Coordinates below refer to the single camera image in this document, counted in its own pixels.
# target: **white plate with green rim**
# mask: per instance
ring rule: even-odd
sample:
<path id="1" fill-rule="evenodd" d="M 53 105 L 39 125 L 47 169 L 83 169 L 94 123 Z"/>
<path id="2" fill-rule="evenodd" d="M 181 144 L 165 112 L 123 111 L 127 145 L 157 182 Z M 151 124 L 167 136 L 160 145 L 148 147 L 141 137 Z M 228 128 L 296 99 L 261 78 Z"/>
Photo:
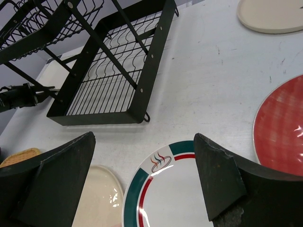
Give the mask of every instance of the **white plate with green rim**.
<path id="1" fill-rule="evenodd" d="M 193 141 L 162 147 L 138 167 L 124 198 L 124 227 L 213 227 Z"/>

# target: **scuff mark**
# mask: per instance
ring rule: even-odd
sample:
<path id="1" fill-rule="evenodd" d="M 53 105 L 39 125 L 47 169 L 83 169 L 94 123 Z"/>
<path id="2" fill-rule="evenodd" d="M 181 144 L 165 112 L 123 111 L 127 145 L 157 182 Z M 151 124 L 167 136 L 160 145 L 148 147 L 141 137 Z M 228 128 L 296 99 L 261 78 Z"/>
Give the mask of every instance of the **scuff mark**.
<path id="1" fill-rule="evenodd" d="M 217 49 L 218 49 L 218 55 L 220 55 L 220 49 L 219 47 L 216 45 Z"/>
<path id="2" fill-rule="evenodd" d="M 281 41 L 280 42 L 280 44 L 279 44 L 279 51 L 281 51 L 281 43 L 282 43 L 283 41 Z"/>
<path id="3" fill-rule="evenodd" d="M 298 57 L 299 54 L 301 54 L 302 51 L 303 51 L 303 49 L 301 49 L 301 50 L 295 55 L 295 57 L 294 57 L 292 63 L 294 62 L 295 58 Z"/>

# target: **dish rack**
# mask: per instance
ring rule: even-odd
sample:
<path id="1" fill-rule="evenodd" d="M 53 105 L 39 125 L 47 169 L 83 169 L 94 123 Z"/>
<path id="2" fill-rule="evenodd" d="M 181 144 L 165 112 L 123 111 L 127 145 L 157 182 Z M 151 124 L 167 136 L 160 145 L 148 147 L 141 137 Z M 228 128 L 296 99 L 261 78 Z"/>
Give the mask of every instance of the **dish rack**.
<path id="1" fill-rule="evenodd" d="M 174 0 L 142 0 L 101 19 L 104 0 L 4 0 L 15 14 L 0 31 L 0 64 L 55 100 L 47 114 L 61 125 L 149 122 L 147 106 L 174 14 Z M 85 30 L 80 54 L 60 60 L 47 47 Z M 57 95 L 10 61 L 43 50 L 69 75 Z M 66 64 L 76 60 L 72 69 Z"/>

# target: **black tool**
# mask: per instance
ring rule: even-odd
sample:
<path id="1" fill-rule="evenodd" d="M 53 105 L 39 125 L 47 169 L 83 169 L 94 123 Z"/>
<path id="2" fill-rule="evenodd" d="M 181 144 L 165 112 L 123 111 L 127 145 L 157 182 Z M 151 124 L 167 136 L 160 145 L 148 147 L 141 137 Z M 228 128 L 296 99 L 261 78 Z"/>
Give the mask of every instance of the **black tool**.
<path id="1" fill-rule="evenodd" d="M 95 144 L 88 132 L 0 168 L 0 227 L 71 227 Z"/>
<path id="2" fill-rule="evenodd" d="M 55 93 L 54 87 L 46 87 Z M 46 100 L 49 95 L 41 89 L 30 86 L 29 83 L 21 86 L 9 86 L 0 88 L 0 113 L 17 107 L 36 106 Z"/>
<path id="3" fill-rule="evenodd" d="M 261 166 L 201 134 L 194 146 L 214 227 L 303 226 L 303 177 Z"/>

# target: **wire rack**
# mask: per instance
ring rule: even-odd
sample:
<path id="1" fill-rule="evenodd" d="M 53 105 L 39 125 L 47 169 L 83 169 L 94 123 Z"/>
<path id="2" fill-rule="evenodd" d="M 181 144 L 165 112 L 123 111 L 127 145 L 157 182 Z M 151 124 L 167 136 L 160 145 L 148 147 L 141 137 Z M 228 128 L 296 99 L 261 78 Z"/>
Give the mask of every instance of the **wire rack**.
<path id="1" fill-rule="evenodd" d="M 161 13 L 133 21 L 140 35 L 157 27 Z M 127 25 L 108 33 L 111 39 L 104 43 L 137 84 L 146 60 L 146 54 L 135 41 Z M 153 35 L 144 40 L 149 49 Z M 103 114 L 125 112 L 129 108 L 135 89 L 125 79 L 112 61 L 99 49 L 90 69 L 67 112 L 67 115 Z"/>
<path id="2" fill-rule="evenodd" d="M 103 4 L 104 0 L 80 0 L 78 10 L 87 22 L 92 25 L 100 9 L 103 7 Z M 23 12 L 27 10 L 27 12 L 20 22 L 14 20 L 14 26 L 0 31 L 0 50 L 3 50 L 16 43 L 18 40 L 38 31 L 48 22 L 59 6 L 65 7 L 61 0 L 21 0 L 17 3 L 11 2 L 7 7 L 9 6 L 13 7 L 16 13 L 19 10 L 22 10 Z M 83 30 L 84 28 L 72 15 L 55 39 L 13 60 L 21 59 L 22 57 L 44 49 L 46 46 L 56 44 L 58 41 L 78 34 Z"/>

